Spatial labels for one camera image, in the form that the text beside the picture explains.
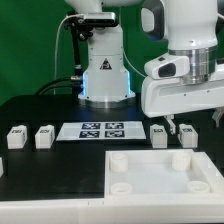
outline small white block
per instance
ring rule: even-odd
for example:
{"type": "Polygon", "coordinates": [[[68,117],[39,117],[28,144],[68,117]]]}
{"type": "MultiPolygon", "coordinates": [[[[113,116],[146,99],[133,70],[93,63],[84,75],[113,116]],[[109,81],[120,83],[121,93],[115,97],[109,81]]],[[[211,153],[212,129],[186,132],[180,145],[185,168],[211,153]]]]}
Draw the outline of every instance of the small white block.
{"type": "Polygon", "coordinates": [[[150,139],[153,148],[167,148],[167,133],[163,126],[152,125],[150,127],[150,139]]]}
{"type": "Polygon", "coordinates": [[[180,124],[177,137],[183,148],[198,147],[198,134],[191,125],[180,124]]]}
{"type": "Polygon", "coordinates": [[[35,135],[37,149],[49,149],[55,139],[54,126],[41,126],[35,135]]]}
{"type": "Polygon", "coordinates": [[[13,127],[7,135],[8,149],[22,149],[27,140],[27,128],[24,125],[13,127]]]}

